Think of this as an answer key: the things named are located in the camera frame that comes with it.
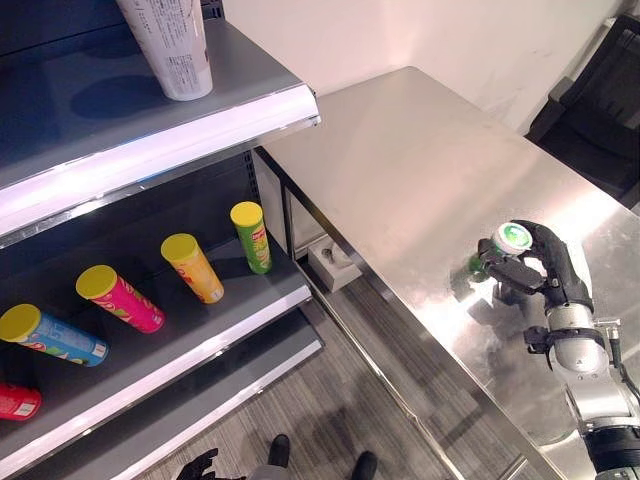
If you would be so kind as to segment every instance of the black glove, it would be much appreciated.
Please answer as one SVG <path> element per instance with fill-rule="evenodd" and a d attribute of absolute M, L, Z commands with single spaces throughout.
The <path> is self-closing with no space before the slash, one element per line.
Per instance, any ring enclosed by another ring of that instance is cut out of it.
<path fill-rule="evenodd" d="M 213 458 L 218 455 L 218 449 L 208 450 L 195 460 L 187 463 L 178 475 L 177 480 L 246 480 L 247 477 L 240 478 L 221 478 L 216 477 L 216 472 L 210 472 L 203 475 L 203 472 L 213 465 Z"/>

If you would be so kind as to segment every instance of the yellow lid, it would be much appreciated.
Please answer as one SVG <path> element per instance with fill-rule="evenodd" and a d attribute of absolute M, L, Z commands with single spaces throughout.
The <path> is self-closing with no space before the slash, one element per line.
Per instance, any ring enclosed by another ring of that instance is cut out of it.
<path fill-rule="evenodd" d="M 231 209 L 231 221 L 239 227 L 253 227 L 262 220 L 262 207 L 254 202 L 240 202 Z"/>
<path fill-rule="evenodd" d="M 188 233 L 176 233 L 164 239 L 160 253 L 167 262 L 184 262 L 196 256 L 198 241 Z"/>
<path fill-rule="evenodd" d="M 113 289 L 117 280 L 118 274 L 109 265 L 94 265 L 80 274 L 76 292 L 87 300 L 100 298 Z"/>
<path fill-rule="evenodd" d="M 40 323 L 40 310 L 30 303 L 10 308 L 0 317 L 0 338 L 7 342 L 20 342 Z"/>

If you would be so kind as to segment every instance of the white container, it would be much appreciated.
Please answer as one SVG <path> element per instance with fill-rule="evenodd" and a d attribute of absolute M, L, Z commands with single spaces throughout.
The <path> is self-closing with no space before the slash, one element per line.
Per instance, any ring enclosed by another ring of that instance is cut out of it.
<path fill-rule="evenodd" d="M 213 88 L 198 0 L 116 0 L 164 94 L 194 100 Z"/>
<path fill-rule="evenodd" d="M 330 292 L 341 289 L 360 275 L 360 270 L 330 238 L 324 238 L 307 249 L 309 266 Z"/>

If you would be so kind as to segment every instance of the yellow pringles can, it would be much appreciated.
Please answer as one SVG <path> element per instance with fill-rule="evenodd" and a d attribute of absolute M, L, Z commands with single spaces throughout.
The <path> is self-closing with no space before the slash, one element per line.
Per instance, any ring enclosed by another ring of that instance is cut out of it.
<path fill-rule="evenodd" d="M 203 303 L 216 303 L 222 298 L 224 287 L 193 235 L 176 233 L 167 237 L 160 253 Z"/>
<path fill-rule="evenodd" d="M 254 273 L 271 270 L 271 253 L 267 230 L 264 228 L 262 207 L 254 202 L 240 202 L 231 209 L 231 221 L 236 227 L 240 243 Z"/>

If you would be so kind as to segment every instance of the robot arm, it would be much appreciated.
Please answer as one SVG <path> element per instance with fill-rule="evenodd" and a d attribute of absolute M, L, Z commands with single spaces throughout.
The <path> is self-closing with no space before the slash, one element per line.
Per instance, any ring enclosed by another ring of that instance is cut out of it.
<path fill-rule="evenodd" d="M 620 361 L 616 321 L 593 319 L 593 301 L 585 281 L 576 273 L 567 245 L 549 228 L 513 220 L 532 238 L 523 253 L 505 253 L 490 239 L 478 243 L 482 270 L 496 280 L 529 295 L 545 297 L 547 327 L 524 332 L 529 353 L 544 354 L 549 368 L 564 384 L 567 400 L 598 480 L 640 479 L 640 392 Z M 535 257 L 546 277 L 524 263 Z M 596 326 L 606 323 L 613 361 Z M 623 383 L 614 381 L 618 369 Z"/>

